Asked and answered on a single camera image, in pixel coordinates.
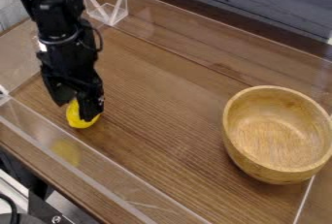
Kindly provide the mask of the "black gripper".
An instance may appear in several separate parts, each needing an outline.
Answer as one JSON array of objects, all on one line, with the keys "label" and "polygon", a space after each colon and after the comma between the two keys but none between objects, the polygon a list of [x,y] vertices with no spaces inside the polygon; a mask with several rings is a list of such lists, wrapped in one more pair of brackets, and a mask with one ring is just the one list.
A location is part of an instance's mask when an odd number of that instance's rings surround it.
[{"label": "black gripper", "polygon": [[97,46],[99,31],[90,23],[79,23],[70,33],[38,32],[38,42],[46,47],[37,51],[42,78],[58,106],[77,97],[79,117],[90,122],[105,111],[103,80],[95,63],[103,44]]}]

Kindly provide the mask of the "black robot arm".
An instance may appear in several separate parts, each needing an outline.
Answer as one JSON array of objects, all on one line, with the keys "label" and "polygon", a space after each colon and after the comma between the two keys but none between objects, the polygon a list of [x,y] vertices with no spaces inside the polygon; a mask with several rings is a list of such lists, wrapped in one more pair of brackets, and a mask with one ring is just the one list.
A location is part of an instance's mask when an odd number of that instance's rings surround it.
[{"label": "black robot arm", "polygon": [[78,104],[91,121],[105,111],[105,87],[95,64],[105,48],[102,33],[83,17],[85,0],[20,0],[37,25],[41,73],[54,102]]}]

